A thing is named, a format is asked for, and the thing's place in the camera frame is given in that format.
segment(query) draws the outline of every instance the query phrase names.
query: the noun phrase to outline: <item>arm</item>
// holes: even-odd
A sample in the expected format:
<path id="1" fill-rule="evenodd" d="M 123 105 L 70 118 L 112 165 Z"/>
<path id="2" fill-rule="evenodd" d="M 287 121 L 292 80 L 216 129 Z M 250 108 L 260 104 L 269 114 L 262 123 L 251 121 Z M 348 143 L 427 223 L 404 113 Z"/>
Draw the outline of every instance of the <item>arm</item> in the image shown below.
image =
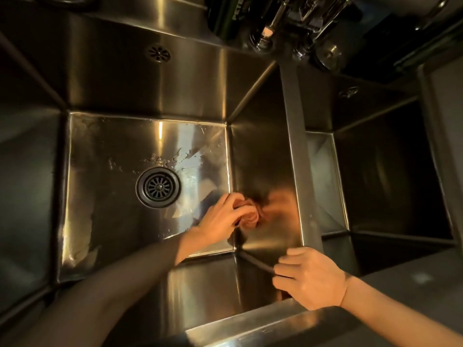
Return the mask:
<path id="1" fill-rule="evenodd" d="M 225 240 L 253 206 L 233 208 L 243 195 L 223 195 L 197 227 L 149 245 L 75 285 L 47 309 L 20 340 L 20 347 L 100 346 L 124 312 L 176 264 L 201 248 Z"/>
<path id="2" fill-rule="evenodd" d="M 463 336 L 383 295 L 309 248 L 290 248 L 273 283 L 307 309 L 340 306 L 398 347 L 463 346 Z"/>

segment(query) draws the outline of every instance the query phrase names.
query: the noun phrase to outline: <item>drain ring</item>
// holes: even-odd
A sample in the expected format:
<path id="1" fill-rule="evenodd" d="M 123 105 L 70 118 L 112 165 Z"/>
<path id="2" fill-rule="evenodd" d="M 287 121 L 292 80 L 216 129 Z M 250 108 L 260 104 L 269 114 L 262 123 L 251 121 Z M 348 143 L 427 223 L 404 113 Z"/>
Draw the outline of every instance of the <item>drain ring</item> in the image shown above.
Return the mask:
<path id="1" fill-rule="evenodd" d="M 173 204 L 180 195 L 180 181 L 168 168 L 148 169 L 136 182 L 136 194 L 144 205 L 164 208 Z"/>

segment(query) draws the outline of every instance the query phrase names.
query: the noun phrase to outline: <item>orange cloth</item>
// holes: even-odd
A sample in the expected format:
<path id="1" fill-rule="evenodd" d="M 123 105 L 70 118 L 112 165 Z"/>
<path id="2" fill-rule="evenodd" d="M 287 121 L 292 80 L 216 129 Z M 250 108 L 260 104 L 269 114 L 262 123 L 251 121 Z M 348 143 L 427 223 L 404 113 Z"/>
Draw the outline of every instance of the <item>orange cloth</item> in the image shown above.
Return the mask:
<path id="1" fill-rule="evenodd" d="M 238 222 L 238 227 L 241 230 L 254 229 L 259 222 L 259 218 L 262 217 L 261 207 L 256 202 L 251 200 L 250 198 L 246 198 L 244 201 L 236 200 L 235 203 L 233 204 L 233 208 L 238 208 L 241 206 L 254 206 L 256 207 L 256 211 L 253 213 L 248 213 L 248 214 L 243 215 Z"/>

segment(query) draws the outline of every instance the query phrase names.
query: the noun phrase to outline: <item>forearm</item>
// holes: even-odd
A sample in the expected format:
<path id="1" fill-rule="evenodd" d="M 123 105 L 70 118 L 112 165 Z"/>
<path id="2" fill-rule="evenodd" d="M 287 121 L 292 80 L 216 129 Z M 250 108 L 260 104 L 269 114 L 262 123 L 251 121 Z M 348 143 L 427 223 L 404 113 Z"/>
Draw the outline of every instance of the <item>forearm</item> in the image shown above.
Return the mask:
<path id="1" fill-rule="evenodd" d="M 341 307 L 398 347 L 457 347 L 463 337 L 383 295 L 358 278 L 350 278 Z"/>
<path id="2" fill-rule="evenodd" d="M 76 284 L 45 312 L 19 345 L 101 345 L 130 306 L 203 246 L 200 236 L 191 230 L 149 245 Z"/>

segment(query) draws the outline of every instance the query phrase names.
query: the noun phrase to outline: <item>green bottle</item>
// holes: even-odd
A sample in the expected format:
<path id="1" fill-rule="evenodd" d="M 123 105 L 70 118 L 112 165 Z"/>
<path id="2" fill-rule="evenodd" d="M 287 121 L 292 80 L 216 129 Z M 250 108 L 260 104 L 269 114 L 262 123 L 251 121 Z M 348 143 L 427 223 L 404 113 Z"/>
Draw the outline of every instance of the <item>green bottle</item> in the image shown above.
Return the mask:
<path id="1" fill-rule="evenodd" d="M 234 39 L 252 0 L 210 0 L 207 25 L 222 40 Z"/>

